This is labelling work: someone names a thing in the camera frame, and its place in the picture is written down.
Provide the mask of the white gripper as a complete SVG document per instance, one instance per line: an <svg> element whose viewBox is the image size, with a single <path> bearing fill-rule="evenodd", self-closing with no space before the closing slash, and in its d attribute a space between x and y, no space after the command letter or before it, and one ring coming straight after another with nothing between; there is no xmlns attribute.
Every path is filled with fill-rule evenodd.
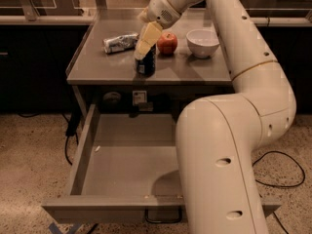
<svg viewBox="0 0 312 234"><path fill-rule="evenodd" d="M179 20L181 5L181 0L150 0L148 7L138 14L137 18L145 25L136 43L135 59L144 59L157 43L163 28L169 28Z"/></svg>

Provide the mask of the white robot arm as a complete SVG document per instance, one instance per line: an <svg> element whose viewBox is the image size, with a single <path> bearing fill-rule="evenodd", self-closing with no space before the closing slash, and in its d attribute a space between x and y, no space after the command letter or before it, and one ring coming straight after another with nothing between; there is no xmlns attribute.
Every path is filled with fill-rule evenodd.
<svg viewBox="0 0 312 234"><path fill-rule="evenodd" d="M151 0L139 17L135 57L162 30L205 1L225 54L234 92L203 97L180 113L176 156L190 234L268 234L251 154L291 126L296 101L281 65L240 0Z"/></svg>

